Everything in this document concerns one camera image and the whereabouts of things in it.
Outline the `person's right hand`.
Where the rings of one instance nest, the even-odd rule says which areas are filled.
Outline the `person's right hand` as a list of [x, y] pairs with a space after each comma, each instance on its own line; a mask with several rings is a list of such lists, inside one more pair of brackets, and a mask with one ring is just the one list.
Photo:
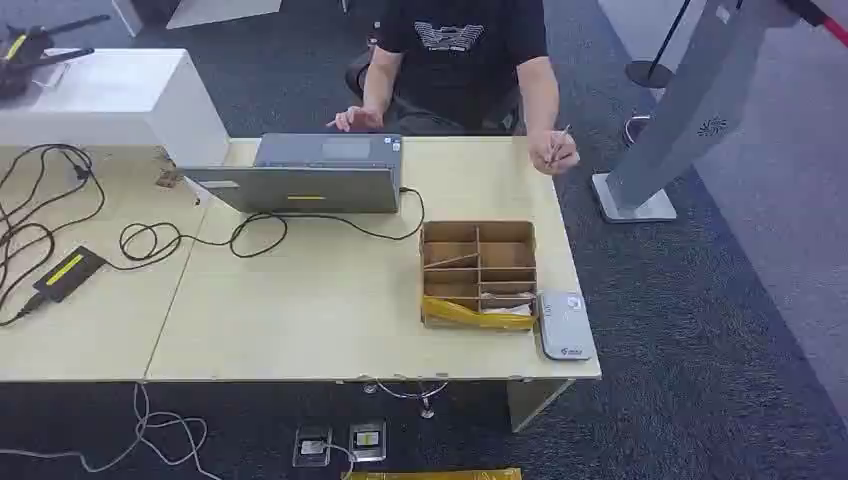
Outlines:
[[379, 109], [351, 106], [336, 113], [326, 126], [342, 132], [376, 131], [384, 126], [383, 115]]

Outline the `person's left hand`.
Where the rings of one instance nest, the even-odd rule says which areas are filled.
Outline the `person's left hand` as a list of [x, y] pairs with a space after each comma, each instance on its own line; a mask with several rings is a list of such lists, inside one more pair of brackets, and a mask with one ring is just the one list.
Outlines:
[[565, 173], [580, 161], [576, 141], [568, 128], [529, 132], [527, 145], [534, 168], [549, 176]]

